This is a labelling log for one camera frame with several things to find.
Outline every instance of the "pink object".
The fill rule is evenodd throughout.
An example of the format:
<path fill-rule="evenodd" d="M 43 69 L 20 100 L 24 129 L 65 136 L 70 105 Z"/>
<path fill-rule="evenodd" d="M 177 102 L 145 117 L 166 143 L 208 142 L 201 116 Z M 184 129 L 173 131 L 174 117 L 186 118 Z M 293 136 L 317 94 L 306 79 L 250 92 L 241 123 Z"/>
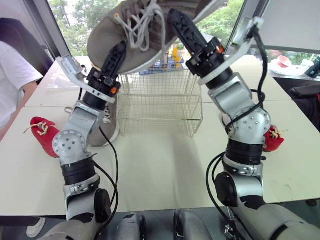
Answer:
<path fill-rule="evenodd" d="M 278 64 L 283 69 L 292 65 L 290 59 L 282 55 L 278 56 L 278 58 L 276 59 L 276 64 Z"/>

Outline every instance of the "shoe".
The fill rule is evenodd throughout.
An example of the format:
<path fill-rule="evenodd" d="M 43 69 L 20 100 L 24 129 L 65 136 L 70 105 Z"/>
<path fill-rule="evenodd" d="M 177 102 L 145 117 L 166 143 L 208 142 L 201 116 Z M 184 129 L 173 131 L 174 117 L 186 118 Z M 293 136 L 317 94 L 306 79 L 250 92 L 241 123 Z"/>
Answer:
<path fill-rule="evenodd" d="M 105 116 L 103 118 L 103 122 L 101 122 L 100 127 L 109 141 L 112 143 L 116 140 L 119 135 L 119 124 L 117 121 L 117 100 L 112 103 L 107 103 L 105 108 Z M 71 114 L 73 111 L 73 107 L 67 106 L 64 108 L 64 111 L 67 114 Z M 88 144 L 92 147 L 102 147 L 107 146 L 109 143 L 102 135 L 99 129 L 97 129 L 94 133 L 90 134 L 88 137 Z"/>
<path fill-rule="evenodd" d="M 270 127 L 269 131 L 264 135 L 264 137 L 265 143 L 263 146 L 263 151 L 265 153 L 270 153 L 277 150 L 280 147 L 280 145 L 285 141 L 281 137 L 276 126 L 274 125 Z"/>
<path fill-rule="evenodd" d="M 39 221 L 37 222 L 36 225 L 27 227 L 26 235 L 31 239 L 35 238 L 36 236 L 38 236 L 41 233 L 42 229 L 45 226 L 45 223 L 46 223 L 45 218 L 43 218 L 43 217 L 39 218 Z"/>
<path fill-rule="evenodd" d="M 161 58 L 177 39 L 168 24 L 171 8 L 196 24 L 213 13 L 223 0 L 127 0 L 121 2 L 91 32 L 87 50 L 92 65 L 101 69 L 109 51 L 127 42 L 119 74 L 140 72 Z"/>
<path fill-rule="evenodd" d="M 59 156 L 55 153 L 52 146 L 54 137 L 59 133 L 59 130 L 54 127 L 56 124 L 42 117 L 35 116 L 31 119 L 30 125 L 33 135 L 39 141 L 44 151 L 49 156 L 58 158 Z"/>

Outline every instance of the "robotic arm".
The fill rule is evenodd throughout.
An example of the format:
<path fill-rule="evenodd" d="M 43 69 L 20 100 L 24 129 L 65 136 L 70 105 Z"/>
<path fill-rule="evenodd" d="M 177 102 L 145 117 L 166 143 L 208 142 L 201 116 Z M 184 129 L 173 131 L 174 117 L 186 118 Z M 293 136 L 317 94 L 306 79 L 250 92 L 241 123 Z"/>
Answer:
<path fill-rule="evenodd" d="M 52 143 L 60 157 L 65 185 L 66 219 L 50 230 L 42 240 L 91 240 L 111 216 L 108 192 L 100 189 L 100 177 L 95 172 L 93 155 L 88 151 L 88 137 L 97 130 L 105 116 L 107 104 L 115 102 L 120 89 L 117 73 L 126 56 L 126 44 L 116 45 L 109 53 L 101 71 L 92 68 L 87 80 L 80 66 L 67 58 L 58 58 L 66 75 L 87 92 L 78 100 L 64 129 Z"/>
<path fill-rule="evenodd" d="M 229 68 L 249 50 L 253 31 L 259 30 L 263 20 L 255 17 L 243 23 L 235 38 L 237 53 L 225 60 L 216 37 L 207 43 L 188 16 L 174 9 L 169 14 L 175 33 L 192 55 L 187 67 L 201 77 L 199 84 L 209 88 L 209 96 L 223 113 L 229 141 L 222 160 L 224 172 L 215 179 L 218 199 L 231 208 L 254 240 L 318 239 L 318 228 L 284 207 L 264 202 L 262 154 L 271 119 L 254 104 L 239 73 Z"/>

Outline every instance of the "black chair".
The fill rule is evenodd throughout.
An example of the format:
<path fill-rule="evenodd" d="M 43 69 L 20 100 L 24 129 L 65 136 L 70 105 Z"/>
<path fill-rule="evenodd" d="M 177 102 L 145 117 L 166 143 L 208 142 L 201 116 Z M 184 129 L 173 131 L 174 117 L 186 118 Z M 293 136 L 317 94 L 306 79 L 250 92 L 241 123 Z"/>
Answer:
<path fill-rule="evenodd" d="M 0 41 L 16 49 L 43 76 L 54 63 L 19 20 L 0 18 Z"/>

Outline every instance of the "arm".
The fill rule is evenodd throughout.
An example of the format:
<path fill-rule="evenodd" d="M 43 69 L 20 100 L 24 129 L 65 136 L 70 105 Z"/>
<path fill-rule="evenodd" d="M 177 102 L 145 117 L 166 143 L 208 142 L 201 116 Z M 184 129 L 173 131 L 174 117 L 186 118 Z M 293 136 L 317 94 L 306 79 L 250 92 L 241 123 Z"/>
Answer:
<path fill-rule="evenodd" d="M 37 86 L 38 85 L 37 85 L 36 82 L 30 82 L 30 83 L 27 83 L 26 85 L 24 85 L 22 87 L 22 89 L 24 91 L 24 96 L 23 96 L 20 104 L 18 105 L 15 113 L 12 115 L 10 121 L 5 125 L 5 127 L 3 129 L 0 130 L 0 142 L 2 141 L 4 136 L 6 135 L 7 131 L 11 127 L 12 123 L 15 121 L 15 119 L 18 116 L 20 110 L 25 106 L 25 104 L 27 103 L 29 98 L 32 96 L 32 94 L 36 90 Z"/>

